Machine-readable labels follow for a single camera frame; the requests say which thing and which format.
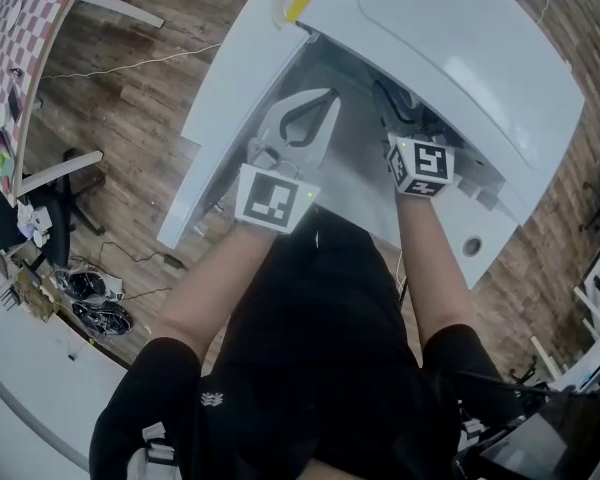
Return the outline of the shiny black bundle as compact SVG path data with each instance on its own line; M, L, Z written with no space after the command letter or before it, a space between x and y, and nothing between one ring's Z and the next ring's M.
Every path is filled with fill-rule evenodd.
M125 335L131 332L134 324L131 315L112 301L105 301L101 305L74 302L72 311L95 337Z
M100 304L125 297L123 281L98 269L59 269L53 273L52 283L73 301Z

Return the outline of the black laptop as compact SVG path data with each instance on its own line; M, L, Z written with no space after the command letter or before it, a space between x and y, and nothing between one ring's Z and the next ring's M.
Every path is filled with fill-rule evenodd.
M559 394L460 451L455 480L600 480L600 393Z

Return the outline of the person's right forearm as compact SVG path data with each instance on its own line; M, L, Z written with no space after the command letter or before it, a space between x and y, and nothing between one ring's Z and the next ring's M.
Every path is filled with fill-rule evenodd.
M474 324L471 292L429 199L396 196L406 284L420 345L439 331Z

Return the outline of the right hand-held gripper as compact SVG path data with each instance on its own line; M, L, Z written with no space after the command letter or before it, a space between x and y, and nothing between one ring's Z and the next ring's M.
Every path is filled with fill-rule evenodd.
M372 96L387 133L385 158L399 193L435 198L456 190L488 211L503 211L504 178L470 143L453 130L432 136L405 126L404 116L379 82Z

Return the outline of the pile of small white boxes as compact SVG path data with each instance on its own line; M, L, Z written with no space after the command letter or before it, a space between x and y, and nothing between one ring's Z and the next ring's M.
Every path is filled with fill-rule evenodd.
M17 202L17 228L27 239L42 248L50 237L53 224L45 206L34 208L30 203Z

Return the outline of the wooden rack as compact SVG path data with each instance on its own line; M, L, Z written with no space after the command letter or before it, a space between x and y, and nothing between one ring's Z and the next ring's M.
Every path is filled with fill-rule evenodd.
M58 313L61 308L60 294L46 277L20 260L9 261L8 266L13 270L12 286L32 316L47 322Z

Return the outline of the person's left forearm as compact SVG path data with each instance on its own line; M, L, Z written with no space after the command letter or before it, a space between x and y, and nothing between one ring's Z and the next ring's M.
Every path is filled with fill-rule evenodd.
M187 345L203 360L266 259L276 234L237 223L170 291L151 338Z

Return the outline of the person's black shirt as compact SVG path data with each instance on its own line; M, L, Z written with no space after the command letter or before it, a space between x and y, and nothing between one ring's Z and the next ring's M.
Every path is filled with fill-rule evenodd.
M100 415L91 480L129 480L164 428L180 480L297 480L311 461L362 478L452 480L461 417L518 418L477 333L411 351L368 233L327 211L278 238L229 319L210 374L182 338L149 341Z

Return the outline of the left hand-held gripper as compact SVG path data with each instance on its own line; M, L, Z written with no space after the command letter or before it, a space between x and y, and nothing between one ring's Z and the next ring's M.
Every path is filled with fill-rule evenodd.
M296 229L321 188L308 183L295 163L321 165L340 110L332 88L304 90L271 106L240 167L237 221L279 234Z

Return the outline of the white curved desk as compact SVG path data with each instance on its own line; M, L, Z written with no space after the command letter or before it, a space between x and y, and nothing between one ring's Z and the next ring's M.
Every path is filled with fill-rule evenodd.
M0 480L89 480L94 426L124 373L59 316L16 304L0 273Z

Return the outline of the checkered cloth table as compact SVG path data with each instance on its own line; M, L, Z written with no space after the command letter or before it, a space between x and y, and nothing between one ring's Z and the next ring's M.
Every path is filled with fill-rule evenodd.
M10 7L22 2L14 28L6 32ZM103 153L96 150L62 161L26 177L24 156L31 116L39 83L56 36L69 11L77 2L93 4L160 28L164 20L125 0L2 0L0 2L0 150L11 160L0 176L0 191L11 205L32 190L66 174L100 162ZM8 107L11 87L18 91L22 115L14 123Z

